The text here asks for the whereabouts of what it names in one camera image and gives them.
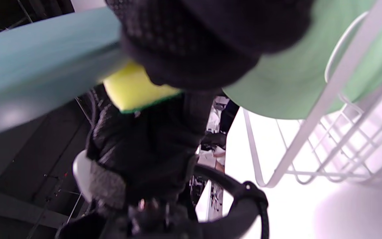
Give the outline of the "person's left hand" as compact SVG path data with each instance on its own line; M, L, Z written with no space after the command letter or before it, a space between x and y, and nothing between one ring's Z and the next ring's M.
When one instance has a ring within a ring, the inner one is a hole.
M93 125L87 142L92 199L111 208L141 199L176 201L188 184L214 95L185 92L123 114L104 86L88 92Z

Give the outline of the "person's right hand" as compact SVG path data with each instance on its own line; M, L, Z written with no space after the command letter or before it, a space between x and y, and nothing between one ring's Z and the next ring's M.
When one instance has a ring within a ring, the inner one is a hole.
M107 0L121 45L155 85L211 90L309 29L313 0Z

